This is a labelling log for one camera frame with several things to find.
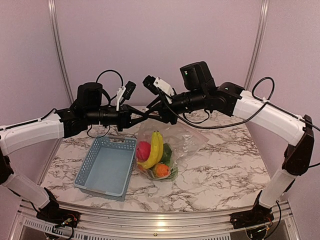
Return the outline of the orange fake fruit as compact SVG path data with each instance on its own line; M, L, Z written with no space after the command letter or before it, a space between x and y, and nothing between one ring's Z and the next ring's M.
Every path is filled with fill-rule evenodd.
M168 177L171 174L171 169L166 164L158 163L154 166L152 172L154 177L159 179L159 178Z

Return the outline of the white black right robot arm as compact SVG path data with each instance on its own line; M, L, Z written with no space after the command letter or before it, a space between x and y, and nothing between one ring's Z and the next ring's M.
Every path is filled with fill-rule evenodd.
M283 163L258 193L252 208L230 216L234 229L272 221L276 201L311 167L316 129L312 118L284 110L271 103L269 97L259 97L237 84L216 85L204 61L185 65L180 73L186 92L179 94L160 77L149 75L143 80L143 85L158 96L148 109L157 111L162 122L175 124L184 119L185 113L197 110L217 111L238 118L240 124L260 127L286 142Z

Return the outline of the dark green fake pepper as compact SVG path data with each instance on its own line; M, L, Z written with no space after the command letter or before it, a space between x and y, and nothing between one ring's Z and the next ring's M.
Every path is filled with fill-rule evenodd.
M172 149L168 143L163 144L163 154L160 160L161 163L168 165L172 157Z

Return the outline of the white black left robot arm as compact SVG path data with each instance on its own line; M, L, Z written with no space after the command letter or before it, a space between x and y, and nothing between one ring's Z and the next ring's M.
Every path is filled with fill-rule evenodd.
M130 105L102 105L102 97L110 96L98 82L87 82L78 87L77 98L69 108L53 109L34 120L0 128L0 184L29 200L35 207L37 218L55 224L71 219L75 226L79 213L60 208L54 195L46 188L15 172L9 155L17 150L48 140L69 138L86 131L89 126L115 125L118 131L128 129L150 117Z

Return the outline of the yellow fake banana bunch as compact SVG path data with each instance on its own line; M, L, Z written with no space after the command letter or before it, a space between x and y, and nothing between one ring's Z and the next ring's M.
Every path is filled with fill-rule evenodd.
M151 136L150 154L146 161L137 162L143 169L150 169L162 158L164 152L164 140L160 132L154 131Z

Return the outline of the clear polka dot zip bag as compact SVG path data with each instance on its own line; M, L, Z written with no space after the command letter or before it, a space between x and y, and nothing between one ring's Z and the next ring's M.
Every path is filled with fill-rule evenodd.
M143 122L137 133L137 169L153 181L174 181L179 166L187 163L209 141L193 128L153 119Z

